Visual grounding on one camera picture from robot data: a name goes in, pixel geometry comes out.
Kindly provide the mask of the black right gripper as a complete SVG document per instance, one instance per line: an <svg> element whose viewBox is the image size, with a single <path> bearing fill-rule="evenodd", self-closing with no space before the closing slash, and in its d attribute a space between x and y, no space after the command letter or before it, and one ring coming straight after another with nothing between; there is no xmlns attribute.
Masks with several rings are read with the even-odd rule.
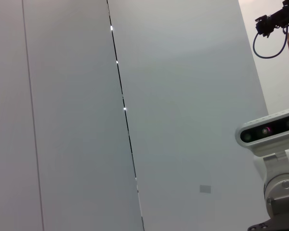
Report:
<svg viewBox="0 0 289 231"><path fill-rule="evenodd" d="M289 231L289 217L275 217L265 222L252 225L248 231Z"/></svg>

